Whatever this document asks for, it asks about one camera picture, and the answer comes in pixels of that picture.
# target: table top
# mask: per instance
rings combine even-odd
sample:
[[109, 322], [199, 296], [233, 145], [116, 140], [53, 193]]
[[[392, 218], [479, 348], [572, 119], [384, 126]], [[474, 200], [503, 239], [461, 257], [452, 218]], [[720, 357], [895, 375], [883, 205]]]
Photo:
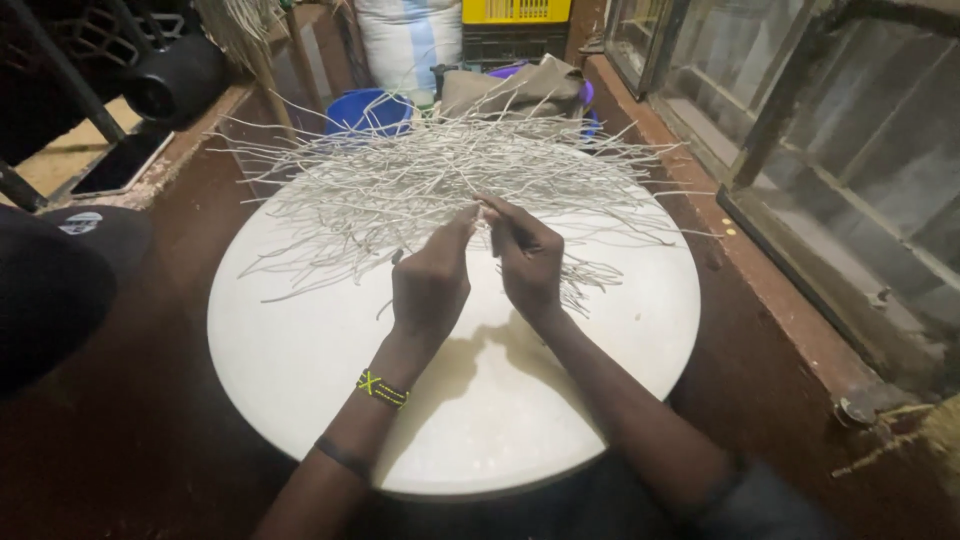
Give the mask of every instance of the table top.
[[[351, 280], [291, 291], [291, 274], [252, 272], [291, 243], [260, 208], [233, 239], [210, 293], [208, 340], [221, 384], [267, 440], [302, 459], [354, 389], [393, 324], [387, 263]], [[659, 205], [635, 211], [665, 216]], [[544, 218], [566, 251], [623, 272], [621, 285], [586, 287], [584, 332], [658, 398], [686, 366], [700, 319], [693, 259], [679, 231], [651, 245], [597, 226], [597, 216]], [[673, 224], [669, 217], [665, 219]], [[373, 485], [407, 498], [482, 498], [568, 473], [606, 449], [563, 367], [503, 293], [482, 234], [471, 241], [472, 291], [452, 334], [411, 391], [373, 472]]]

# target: window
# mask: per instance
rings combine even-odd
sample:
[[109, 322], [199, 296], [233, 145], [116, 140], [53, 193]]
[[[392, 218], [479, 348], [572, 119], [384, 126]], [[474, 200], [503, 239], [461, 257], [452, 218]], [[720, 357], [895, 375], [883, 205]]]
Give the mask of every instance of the window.
[[658, 36], [621, 31], [628, 4], [608, 57], [636, 67], [609, 50], [628, 39], [639, 73], [662, 73], [648, 99], [722, 182], [720, 203], [885, 379], [960, 391], [957, 13], [675, 0], [673, 42], [643, 56]]

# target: yellow and black bracelet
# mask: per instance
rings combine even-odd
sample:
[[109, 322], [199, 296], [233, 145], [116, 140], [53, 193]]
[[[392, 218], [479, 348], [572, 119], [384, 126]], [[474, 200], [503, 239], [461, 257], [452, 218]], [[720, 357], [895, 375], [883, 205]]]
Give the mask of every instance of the yellow and black bracelet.
[[371, 373], [369, 369], [363, 370], [363, 373], [360, 374], [357, 388], [398, 409], [403, 408], [407, 404], [407, 399], [410, 398], [410, 392], [401, 392], [392, 388], [383, 379]]

